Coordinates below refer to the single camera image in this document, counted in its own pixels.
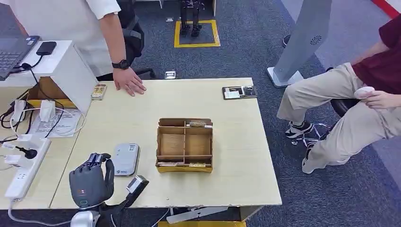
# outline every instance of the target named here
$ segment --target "black watch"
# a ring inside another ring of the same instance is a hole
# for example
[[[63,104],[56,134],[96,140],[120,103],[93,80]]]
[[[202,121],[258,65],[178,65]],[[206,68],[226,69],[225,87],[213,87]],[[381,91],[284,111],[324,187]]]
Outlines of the black watch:
[[[130,63],[127,60],[121,60],[119,63],[113,63],[112,66],[115,69],[121,69],[121,70],[126,70],[130,67]]]

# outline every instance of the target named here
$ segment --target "person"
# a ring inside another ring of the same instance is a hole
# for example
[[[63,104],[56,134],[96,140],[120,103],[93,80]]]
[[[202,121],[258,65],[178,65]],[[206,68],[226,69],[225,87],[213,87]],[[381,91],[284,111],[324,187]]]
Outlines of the person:
[[[11,7],[26,35],[43,40],[72,40],[94,75],[112,78],[117,90],[131,96],[146,91],[127,64],[116,0],[0,0]]]
[[[379,28],[381,40],[354,63],[288,86],[277,117],[290,121],[285,132],[296,138],[312,130],[308,109],[331,99],[352,99],[361,87],[375,91],[337,122],[325,140],[307,145],[302,171],[345,164],[365,146],[401,135],[401,15]]]

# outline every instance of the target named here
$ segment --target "person's hand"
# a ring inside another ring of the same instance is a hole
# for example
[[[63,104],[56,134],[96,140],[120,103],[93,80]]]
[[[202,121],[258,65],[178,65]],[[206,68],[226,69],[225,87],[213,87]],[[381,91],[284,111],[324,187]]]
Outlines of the person's hand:
[[[361,101],[371,109],[401,107],[401,95],[393,95],[384,91],[372,91],[368,98]]]
[[[143,94],[146,91],[146,87],[143,86],[142,80],[131,67],[126,70],[113,69],[113,79],[117,90],[122,88],[131,96],[135,96],[134,92]]]

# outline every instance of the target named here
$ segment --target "khaki pants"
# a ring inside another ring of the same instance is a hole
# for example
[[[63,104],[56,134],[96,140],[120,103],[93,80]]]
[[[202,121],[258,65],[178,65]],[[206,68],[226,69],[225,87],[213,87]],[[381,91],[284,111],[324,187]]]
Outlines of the khaki pants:
[[[335,98],[354,98],[354,92],[363,86],[351,64],[340,65],[329,72],[288,86],[277,117],[302,122],[308,109]],[[326,140],[319,141],[313,147],[303,169],[345,164],[349,157],[359,153],[365,146],[398,135],[401,135],[401,107],[374,110],[359,102],[337,122]]]

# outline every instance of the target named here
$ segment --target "office chair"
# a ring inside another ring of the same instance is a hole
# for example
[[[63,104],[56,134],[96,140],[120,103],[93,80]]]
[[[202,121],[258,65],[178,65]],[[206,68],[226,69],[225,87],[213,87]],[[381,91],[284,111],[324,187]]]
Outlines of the office chair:
[[[333,67],[330,67],[326,70],[330,71],[332,70]],[[355,106],[357,103],[359,103],[359,99],[353,99],[353,98],[345,98],[345,99],[332,99],[330,101],[331,106],[333,107],[334,111],[340,116],[343,117],[345,113],[351,109],[353,106]],[[308,145],[308,142],[318,142],[320,140],[325,140],[327,135],[333,130],[334,126],[336,124],[329,126],[327,124],[323,123],[312,123],[313,130],[311,132],[314,132],[317,135],[317,139],[307,137],[309,133],[303,134],[299,138],[295,138],[291,141],[293,145],[297,145],[298,141],[302,141],[305,146]],[[320,132],[316,129],[316,127],[323,127],[326,128],[326,132],[324,134],[320,134]]]
[[[139,18],[134,12],[135,0],[117,0],[117,3],[121,8],[118,17],[124,35],[127,61],[132,65],[134,59],[142,55],[142,49],[145,46],[145,33],[140,27]],[[138,76],[149,72],[150,78],[156,79],[155,72],[151,68],[134,69],[134,71]]]

